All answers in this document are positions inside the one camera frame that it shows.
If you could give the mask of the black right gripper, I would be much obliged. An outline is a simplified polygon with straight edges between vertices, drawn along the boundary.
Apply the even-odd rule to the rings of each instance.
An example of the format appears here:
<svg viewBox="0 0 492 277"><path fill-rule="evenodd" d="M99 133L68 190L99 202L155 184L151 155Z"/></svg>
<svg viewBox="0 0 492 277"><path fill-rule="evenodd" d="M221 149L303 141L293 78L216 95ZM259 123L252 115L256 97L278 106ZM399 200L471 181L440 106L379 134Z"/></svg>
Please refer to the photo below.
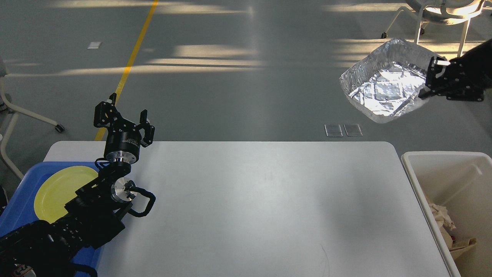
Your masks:
<svg viewBox="0 0 492 277"><path fill-rule="evenodd" d="M448 61L432 57L419 98L443 96L447 100L482 102L492 83L492 40Z"/></svg>

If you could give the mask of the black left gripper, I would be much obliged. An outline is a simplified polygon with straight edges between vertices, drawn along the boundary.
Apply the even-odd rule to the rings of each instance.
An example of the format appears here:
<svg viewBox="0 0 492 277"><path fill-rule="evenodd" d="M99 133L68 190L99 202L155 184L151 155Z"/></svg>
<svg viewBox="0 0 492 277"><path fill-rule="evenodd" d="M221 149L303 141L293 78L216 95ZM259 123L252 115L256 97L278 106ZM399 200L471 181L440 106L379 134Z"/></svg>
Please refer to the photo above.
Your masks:
<svg viewBox="0 0 492 277"><path fill-rule="evenodd" d="M140 113L139 123L123 123L123 116L116 109L117 94L112 93L95 107L93 126L108 131L104 158L109 162L136 163L140 146L148 147L154 141L155 127L148 121L148 110Z"/></svg>

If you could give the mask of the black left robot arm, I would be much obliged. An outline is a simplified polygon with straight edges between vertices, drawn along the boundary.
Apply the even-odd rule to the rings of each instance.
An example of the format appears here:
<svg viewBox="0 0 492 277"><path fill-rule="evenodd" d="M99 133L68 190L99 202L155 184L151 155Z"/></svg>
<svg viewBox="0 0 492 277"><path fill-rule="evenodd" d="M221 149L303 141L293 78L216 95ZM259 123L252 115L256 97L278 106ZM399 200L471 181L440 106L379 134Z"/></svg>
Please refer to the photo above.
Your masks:
<svg viewBox="0 0 492 277"><path fill-rule="evenodd" d="M39 219L1 237L2 277L73 277L78 272L96 277L95 268L72 261L76 254L110 242L125 229L125 215L141 218L153 208L155 195L127 175L139 160L140 148L153 143L155 127L146 109L137 124L125 119L116 100L112 93L95 107L94 126L108 131L104 154L94 162L97 177L76 190L60 219Z"/></svg>

